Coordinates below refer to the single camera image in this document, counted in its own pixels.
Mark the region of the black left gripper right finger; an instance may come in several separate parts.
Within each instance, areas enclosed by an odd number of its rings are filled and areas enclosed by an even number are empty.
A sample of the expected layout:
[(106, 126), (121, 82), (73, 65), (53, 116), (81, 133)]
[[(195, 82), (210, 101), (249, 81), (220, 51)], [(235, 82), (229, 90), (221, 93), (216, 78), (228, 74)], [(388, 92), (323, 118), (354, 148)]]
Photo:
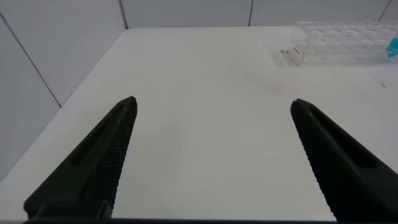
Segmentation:
[(397, 173), (315, 105), (296, 99), (290, 113), (338, 222), (396, 222)]

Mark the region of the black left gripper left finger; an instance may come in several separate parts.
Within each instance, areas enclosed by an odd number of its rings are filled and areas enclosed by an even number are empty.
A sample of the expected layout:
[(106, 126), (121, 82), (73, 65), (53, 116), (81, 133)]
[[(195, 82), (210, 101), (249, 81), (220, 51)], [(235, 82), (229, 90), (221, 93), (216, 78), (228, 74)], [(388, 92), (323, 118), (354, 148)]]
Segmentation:
[(118, 102), (26, 199), (29, 218), (111, 218), (137, 116), (137, 101)]

